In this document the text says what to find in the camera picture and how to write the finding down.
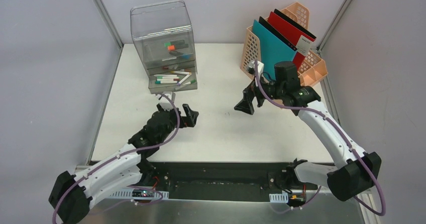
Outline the red folder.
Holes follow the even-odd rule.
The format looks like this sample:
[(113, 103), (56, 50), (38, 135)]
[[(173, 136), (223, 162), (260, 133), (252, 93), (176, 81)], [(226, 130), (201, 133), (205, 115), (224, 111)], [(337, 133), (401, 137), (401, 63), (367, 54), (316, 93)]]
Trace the red folder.
[(305, 60), (311, 45), (316, 40), (316, 36), (278, 9), (270, 12), (267, 21), (296, 47), (297, 51), (293, 59), (293, 63), (296, 65), (297, 69), (299, 69)]

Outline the green cap black highlighter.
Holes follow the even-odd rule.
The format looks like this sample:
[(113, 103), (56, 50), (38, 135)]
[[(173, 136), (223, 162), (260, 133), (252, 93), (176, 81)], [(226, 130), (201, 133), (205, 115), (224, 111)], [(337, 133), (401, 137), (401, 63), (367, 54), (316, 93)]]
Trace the green cap black highlighter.
[(169, 47), (169, 46), (172, 46), (172, 45), (180, 45), (180, 44), (185, 44), (185, 41), (184, 40), (169, 41), (169, 42), (164, 43), (164, 46)]

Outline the dark red cap marker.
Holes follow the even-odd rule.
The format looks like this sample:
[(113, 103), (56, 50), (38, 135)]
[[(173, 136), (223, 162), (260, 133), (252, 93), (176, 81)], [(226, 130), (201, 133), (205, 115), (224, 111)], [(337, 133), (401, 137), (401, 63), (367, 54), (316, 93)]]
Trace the dark red cap marker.
[(172, 78), (162, 78), (162, 79), (156, 80), (156, 82), (160, 82), (160, 83), (166, 83), (166, 82), (178, 83), (179, 81), (180, 81), (179, 79), (172, 79)]

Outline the teal folder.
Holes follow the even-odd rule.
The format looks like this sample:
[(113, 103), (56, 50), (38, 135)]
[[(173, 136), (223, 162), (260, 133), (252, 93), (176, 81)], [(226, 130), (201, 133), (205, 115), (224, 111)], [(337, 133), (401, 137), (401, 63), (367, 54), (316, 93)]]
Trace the teal folder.
[(264, 72), (270, 75), (270, 79), (275, 80), (275, 64), (293, 61), (297, 49), (263, 17), (254, 20), (252, 32), (260, 41), (260, 61), (264, 64)]

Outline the teal cap marker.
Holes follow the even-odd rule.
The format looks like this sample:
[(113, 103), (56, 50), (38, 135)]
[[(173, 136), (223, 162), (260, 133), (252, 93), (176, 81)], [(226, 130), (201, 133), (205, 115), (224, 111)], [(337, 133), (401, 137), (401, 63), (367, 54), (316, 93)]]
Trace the teal cap marker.
[(172, 80), (160, 80), (155, 81), (155, 84), (178, 84), (179, 81), (172, 81)]

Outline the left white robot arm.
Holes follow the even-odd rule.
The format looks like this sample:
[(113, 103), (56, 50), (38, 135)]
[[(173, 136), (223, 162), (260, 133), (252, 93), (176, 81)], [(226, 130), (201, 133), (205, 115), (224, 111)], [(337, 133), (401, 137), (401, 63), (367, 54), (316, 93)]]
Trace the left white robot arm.
[(149, 185), (155, 168), (148, 157), (171, 141), (180, 128), (196, 125), (199, 112), (188, 104), (182, 107), (184, 116), (173, 104), (167, 108), (157, 104), (158, 110), (143, 128), (114, 154), (76, 174), (59, 174), (48, 199), (54, 209), (52, 223), (78, 223), (117, 190), (136, 183)]

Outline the orange cap black highlighter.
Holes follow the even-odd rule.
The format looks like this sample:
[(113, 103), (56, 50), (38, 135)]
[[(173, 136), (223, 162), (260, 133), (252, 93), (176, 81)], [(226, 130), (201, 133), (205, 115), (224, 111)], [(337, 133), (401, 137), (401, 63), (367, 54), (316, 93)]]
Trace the orange cap black highlighter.
[(169, 51), (175, 51), (175, 50), (179, 50), (179, 49), (185, 49), (188, 48), (189, 45), (188, 44), (175, 44), (175, 45), (170, 45), (167, 47), (167, 49)]

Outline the blue cap black highlighter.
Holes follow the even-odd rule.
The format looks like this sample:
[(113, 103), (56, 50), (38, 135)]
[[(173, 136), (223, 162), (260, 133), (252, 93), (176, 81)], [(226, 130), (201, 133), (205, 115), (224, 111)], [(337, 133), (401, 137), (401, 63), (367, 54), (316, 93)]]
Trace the blue cap black highlighter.
[(179, 52), (179, 51), (176, 51), (176, 50), (169, 51), (169, 54), (172, 55), (172, 56), (175, 56), (177, 58), (180, 58), (180, 59), (190, 59), (191, 58), (191, 54), (185, 54), (185, 53), (182, 53), (182, 52)]

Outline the purple cap marker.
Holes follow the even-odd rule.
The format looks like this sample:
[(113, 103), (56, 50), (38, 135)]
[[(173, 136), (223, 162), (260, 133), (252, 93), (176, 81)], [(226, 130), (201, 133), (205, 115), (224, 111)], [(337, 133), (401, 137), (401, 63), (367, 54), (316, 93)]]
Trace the purple cap marker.
[(184, 83), (185, 80), (187, 80), (189, 77), (191, 77), (191, 74), (187, 74), (185, 75), (182, 79), (180, 79), (180, 81), (178, 82), (178, 86), (180, 86), (181, 84)]

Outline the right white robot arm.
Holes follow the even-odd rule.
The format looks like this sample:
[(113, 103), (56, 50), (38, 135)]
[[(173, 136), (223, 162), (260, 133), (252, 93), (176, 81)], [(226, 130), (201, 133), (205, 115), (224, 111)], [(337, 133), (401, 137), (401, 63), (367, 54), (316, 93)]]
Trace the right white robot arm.
[(253, 60), (247, 66), (252, 82), (243, 90), (242, 100), (235, 110), (254, 114), (253, 100), (261, 107), (264, 101), (290, 109), (315, 133), (330, 154), (334, 166), (295, 161), (285, 175), (287, 186), (299, 188), (312, 183), (328, 188), (340, 201), (351, 199), (373, 187), (382, 164), (380, 156), (366, 152), (353, 141), (328, 113), (319, 94), (310, 86), (302, 86), (296, 66), (291, 61), (274, 65), (275, 79), (265, 80), (263, 63)]

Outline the yellow cap marker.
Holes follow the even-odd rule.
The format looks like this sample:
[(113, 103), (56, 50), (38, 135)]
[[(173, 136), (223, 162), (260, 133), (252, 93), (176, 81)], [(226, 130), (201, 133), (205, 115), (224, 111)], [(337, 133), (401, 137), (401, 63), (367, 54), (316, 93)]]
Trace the yellow cap marker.
[(191, 72), (187, 71), (171, 71), (172, 74), (179, 74), (179, 75), (191, 75)]

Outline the clear grey drawer organizer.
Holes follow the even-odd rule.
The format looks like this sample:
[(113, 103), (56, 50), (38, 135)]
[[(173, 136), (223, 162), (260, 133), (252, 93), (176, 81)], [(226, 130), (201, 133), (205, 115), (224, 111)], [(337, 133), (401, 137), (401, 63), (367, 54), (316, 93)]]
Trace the clear grey drawer organizer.
[[(149, 91), (160, 93), (197, 89), (194, 35), (185, 2), (174, 0), (133, 7), (130, 20), (132, 40), (148, 75)], [(175, 40), (184, 40), (189, 45), (188, 48), (176, 51), (191, 54), (190, 59), (180, 59), (169, 54), (164, 43)], [(196, 83), (185, 86), (155, 84), (154, 74), (172, 74), (171, 71), (179, 69), (191, 69), (191, 77), (184, 83), (193, 79), (196, 79)]]

